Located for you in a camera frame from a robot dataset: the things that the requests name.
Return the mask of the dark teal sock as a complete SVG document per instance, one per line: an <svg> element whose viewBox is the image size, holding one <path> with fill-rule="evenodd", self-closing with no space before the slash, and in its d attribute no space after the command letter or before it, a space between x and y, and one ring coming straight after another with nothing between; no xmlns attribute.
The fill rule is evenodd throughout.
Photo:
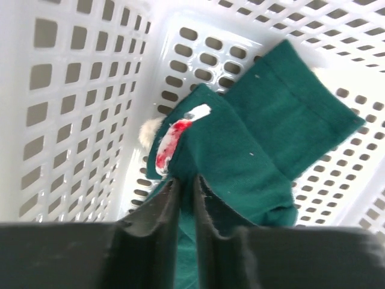
<svg viewBox="0 0 385 289"><path fill-rule="evenodd" d="M176 288L197 288L193 185L201 175L255 225L293 226L292 182L365 121L339 101L284 40L224 94L199 84L139 132L147 178L180 182Z"/></svg>

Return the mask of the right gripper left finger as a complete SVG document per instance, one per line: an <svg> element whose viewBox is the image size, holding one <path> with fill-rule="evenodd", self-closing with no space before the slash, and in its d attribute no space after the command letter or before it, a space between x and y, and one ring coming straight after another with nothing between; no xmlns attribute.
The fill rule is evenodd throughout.
<svg viewBox="0 0 385 289"><path fill-rule="evenodd" d="M180 184L100 223L2 223L2 288L173 288Z"/></svg>

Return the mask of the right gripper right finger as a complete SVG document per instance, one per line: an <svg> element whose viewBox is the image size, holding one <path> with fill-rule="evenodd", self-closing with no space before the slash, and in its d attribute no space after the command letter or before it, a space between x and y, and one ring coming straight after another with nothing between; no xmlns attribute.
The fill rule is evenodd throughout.
<svg viewBox="0 0 385 289"><path fill-rule="evenodd" d="M194 181L200 288L384 288L384 247L352 227L256 226Z"/></svg>

